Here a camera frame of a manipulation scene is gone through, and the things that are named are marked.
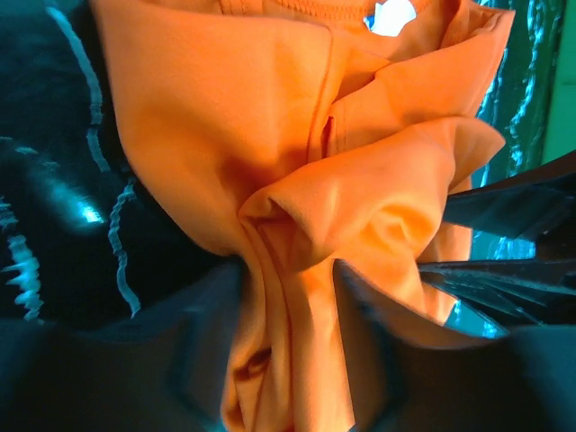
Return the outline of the orange t shirt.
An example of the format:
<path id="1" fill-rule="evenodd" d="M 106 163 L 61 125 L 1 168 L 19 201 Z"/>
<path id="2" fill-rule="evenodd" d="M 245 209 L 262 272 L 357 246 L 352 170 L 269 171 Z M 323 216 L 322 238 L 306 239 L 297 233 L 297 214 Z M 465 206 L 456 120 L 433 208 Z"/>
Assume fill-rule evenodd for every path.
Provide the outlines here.
<path id="1" fill-rule="evenodd" d="M 504 139 L 477 112 L 510 10 L 417 1 L 399 35 L 371 1 L 94 1 L 130 167 L 195 244 L 248 276 L 221 414 L 230 431 L 347 431 L 332 264 L 444 323 L 419 277 L 465 260 L 443 222 Z"/>

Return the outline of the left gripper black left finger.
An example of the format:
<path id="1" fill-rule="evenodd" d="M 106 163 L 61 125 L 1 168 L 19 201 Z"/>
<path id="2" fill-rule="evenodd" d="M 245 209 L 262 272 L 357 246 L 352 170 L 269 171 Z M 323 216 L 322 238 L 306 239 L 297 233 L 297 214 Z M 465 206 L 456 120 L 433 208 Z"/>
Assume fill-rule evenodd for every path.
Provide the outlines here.
<path id="1" fill-rule="evenodd" d="M 228 260 L 94 335 L 20 327 L 2 342 L 2 430 L 223 430 L 242 282 L 242 264 Z"/>

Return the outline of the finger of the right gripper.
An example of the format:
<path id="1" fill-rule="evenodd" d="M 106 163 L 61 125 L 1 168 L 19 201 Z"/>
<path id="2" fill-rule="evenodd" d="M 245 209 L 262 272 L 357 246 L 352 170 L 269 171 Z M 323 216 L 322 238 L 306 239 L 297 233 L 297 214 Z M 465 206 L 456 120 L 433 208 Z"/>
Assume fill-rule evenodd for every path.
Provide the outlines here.
<path id="1" fill-rule="evenodd" d="M 573 259 L 438 262 L 418 270 L 424 283 L 502 327 L 575 323 Z"/>
<path id="2" fill-rule="evenodd" d="M 451 194 L 445 207 L 446 222 L 530 241 L 574 215 L 574 152 L 497 183 Z"/>

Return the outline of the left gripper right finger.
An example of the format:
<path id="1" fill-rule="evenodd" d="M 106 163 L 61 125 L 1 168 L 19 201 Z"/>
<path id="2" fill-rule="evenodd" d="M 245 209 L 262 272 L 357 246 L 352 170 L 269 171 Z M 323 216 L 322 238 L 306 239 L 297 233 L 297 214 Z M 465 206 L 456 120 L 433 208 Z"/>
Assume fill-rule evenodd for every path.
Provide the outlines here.
<path id="1" fill-rule="evenodd" d="M 358 431 L 572 431 L 575 329 L 497 338 L 442 327 L 332 267 Z"/>

